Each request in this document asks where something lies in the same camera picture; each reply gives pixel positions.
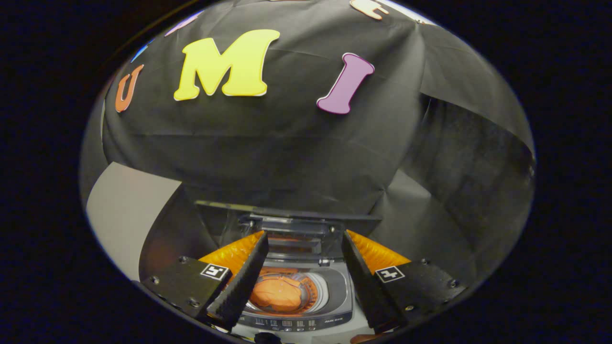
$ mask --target screw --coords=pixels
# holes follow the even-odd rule
[[[189,298],[189,305],[193,308],[198,308],[200,306],[200,303],[198,302],[198,300],[194,299],[193,297]]]

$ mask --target yellow letter m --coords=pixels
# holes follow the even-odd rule
[[[200,94],[200,88],[195,86],[196,73],[204,92],[213,95],[228,69],[231,70],[228,82],[221,88],[223,94],[266,94],[267,85],[261,80],[264,57],[270,43],[279,36],[275,30],[252,30],[238,37],[223,54],[219,53],[212,38],[188,44],[183,49],[185,64],[174,99],[194,99]]]

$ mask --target washing machine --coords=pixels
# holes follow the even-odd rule
[[[341,238],[346,229],[367,235],[379,219],[196,203],[219,246],[260,230],[268,234],[269,252],[233,333],[246,337],[258,332],[316,335],[351,320],[353,326],[367,327],[358,310]]]

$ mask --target foam letter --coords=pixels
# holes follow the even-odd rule
[[[374,73],[374,66],[353,53],[342,55],[345,66],[329,93],[316,101],[316,106],[331,113],[351,111],[349,102],[366,75]]]
[[[167,33],[167,34],[165,34],[165,35],[163,35],[163,36],[164,36],[164,37],[167,37],[167,36],[168,36],[168,35],[170,35],[172,32],[174,32],[174,31],[176,31],[176,30],[178,30],[178,29],[182,29],[182,28],[184,28],[185,26],[187,26],[187,24],[189,24],[189,23],[191,23],[192,21],[196,20],[196,19],[198,18],[198,15],[200,15],[202,12],[204,12],[204,11],[203,11],[203,10],[202,10],[202,11],[199,11],[198,13],[196,13],[196,14],[194,14],[194,15],[190,16],[189,18],[187,18],[187,19],[183,20],[182,22],[178,23],[178,24],[177,24],[175,27],[173,27],[173,28],[172,28],[172,30],[168,31],[168,33]]]
[[[134,62],[134,60],[140,56],[140,54],[143,53],[143,51],[147,50],[147,48],[149,48],[149,44],[151,44],[151,42],[153,42],[155,39],[152,39],[149,41],[149,43],[147,43],[144,47],[140,48],[137,52],[136,55],[134,55],[134,57],[132,58],[132,60],[130,61],[130,63]]]
[[[140,70],[142,70],[143,67],[144,64],[141,64],[136,67],[136,69],[132,72],[132,80],[130,81],[130,87],[127,89],[127,97],[125,97],[125,99],[123,99],[123,91],[125,89],[125,83],[127,82],[127,79],[130,77],[130,75],[128,74],[124,76],[123,79],[121,79],[121,81],[119,82],[119,87],[117,88],[117,97],[115,97],[115,110],[117,110],[117,112],[125,111],[125,109],[130,106],[132,96],[134,96],[134,86],[136,85],[136,79],[138,78],[138,74],[140,73]]]
[[[382,19],[380,14],[375,13],[374,10],[380,10],[382,13],[389,14],[388,11],[383,9],[378,2],[374,2],[372,0],[351,0],[350,3],[356,10],[374,19]]]
[[[200,88],[194,85],[196,73],[204,92],[213,95],[228,69],[229,80],[221,88],[224,95],[266,94],[267,85],[261,80],[264,57],[278,37],[280,33],[275,30],[252,30],[238,37],[222,55],[212,38],[188,44],[183,49],[185,63],[174,99],[194,99],[200,94]]]

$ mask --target washing machine drum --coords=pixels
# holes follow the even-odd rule
[[[301,314],[323,308],[328,298],[327,283],[317,273],[265,273],[257,279],[249,301],[263,312]]]

